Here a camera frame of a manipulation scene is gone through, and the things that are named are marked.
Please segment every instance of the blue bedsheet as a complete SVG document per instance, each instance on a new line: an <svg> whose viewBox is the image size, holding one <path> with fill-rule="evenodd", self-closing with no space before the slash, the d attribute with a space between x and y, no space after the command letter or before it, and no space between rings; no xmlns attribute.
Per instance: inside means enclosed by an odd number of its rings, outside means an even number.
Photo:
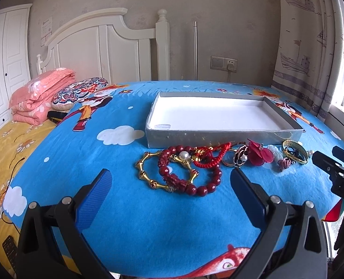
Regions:
<svg viewBox="0 0 344 279"><path fill-rule="evenodd" d="M149 150L144 136L146 118L161 91L266 95L297 118L305 129L300 141L307 150L332 156L333 146L344 149L344 143L321 121L280 98L271 88L193 81L130 83L104 91L101 98L76 104L72 116L56 127L25 162L11 187L20 186L27 203L56 204L89 184L103 168L108 169L113 177L112 189L83 234L112 272L141 277L182 276L225 253L229 244L251 247L259 233L230 186L232 168L221 167L221 185L203 198L151 190L137 178L135 162ZM186 175L178 166L171 166L180 177ZM150 177L160 178L157 169L156 160L147 161ZM248 162L242 167L247 177L262 185L269 195L277 194L295 204L312 200L320 217L338 202L330 191L327 174L312 162L293 165L283 172L277 169L275 163L258 167ZM197 185L207 182L204 177L205 172L200 170ZM10 216L21 227L24 213ZM58 240L68 255L62 240Z"/></svg>

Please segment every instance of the bedpost finial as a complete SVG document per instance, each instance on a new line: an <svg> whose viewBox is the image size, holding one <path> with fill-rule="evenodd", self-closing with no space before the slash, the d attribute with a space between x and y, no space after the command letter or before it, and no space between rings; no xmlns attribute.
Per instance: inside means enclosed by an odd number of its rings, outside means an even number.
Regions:
<svg viewBox="0 0 344 279"><path fill-rule="evenodd" d="M167 11L165 9L160 9L158 11L158 15L159 15L159 20L158 22L161 22L161 21L167 21Z"/></svg>

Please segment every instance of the red flower earring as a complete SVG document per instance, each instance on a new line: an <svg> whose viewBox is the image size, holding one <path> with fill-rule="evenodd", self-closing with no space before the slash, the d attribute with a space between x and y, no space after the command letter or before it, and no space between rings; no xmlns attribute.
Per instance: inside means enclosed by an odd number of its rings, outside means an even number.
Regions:
<svg viewBox="0 0 344 279"><path fill-rule="evenodd" d="M264 163L272 163L274 160L273 153L264 148L263 144L249 140L248 159L255 166L262 166Z"/></svg>

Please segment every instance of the wall socket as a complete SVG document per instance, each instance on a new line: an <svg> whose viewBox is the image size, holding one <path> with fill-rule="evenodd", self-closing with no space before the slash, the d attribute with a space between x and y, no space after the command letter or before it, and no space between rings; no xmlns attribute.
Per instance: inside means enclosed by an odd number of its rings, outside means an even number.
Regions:
<svg viewBox="0 0 344 279"><path fill-rule="evenodd" d="M210 68L216 70L227 70L228 64L234 65L233 72L236 72L236 68L238 66L237 59L229 59L228 57L220 57L220 56L211 56L210 57Z"/></svg>

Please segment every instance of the pink folded quilt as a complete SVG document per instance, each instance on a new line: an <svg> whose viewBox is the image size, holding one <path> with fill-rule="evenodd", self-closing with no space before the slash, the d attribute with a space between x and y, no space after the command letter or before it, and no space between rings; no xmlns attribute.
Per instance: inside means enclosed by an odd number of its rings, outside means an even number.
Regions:
<svg viewBox="0 0 344 279"><path fill-rule="evenodd" d="M45 101L32 111L16 111L13 114L13 120L17 122L28 123L30 125L39 125L47 120L48 111L51 110L51 100L53 96L47 97Z"/></svg>
<svg viewBox="0 0 344 279"><path fill-rule="evenodd" d="M47 97L75 81L75 72L67 68L57 68L40 74L36 79L17 89L11 97L9 108L16 111L32 111Z"/></svg>
<svg viewBox="0 0 344 279"><path fill-rule="evenodd" d="M40 107L41 104L45 101L50 101L52 100L53 96L59 92L61 89L65 88L68 85L71 85L72 83L75 82L75 76L68 76L67 79L61 80L57 82L54 86L49 88L48 91L44 92L43 94L40 95L39 100L25 100L22 101L16 105L13 105L11 107L12 114L15 114L16 112L29 112L33 111L36 108Z"/></svg>

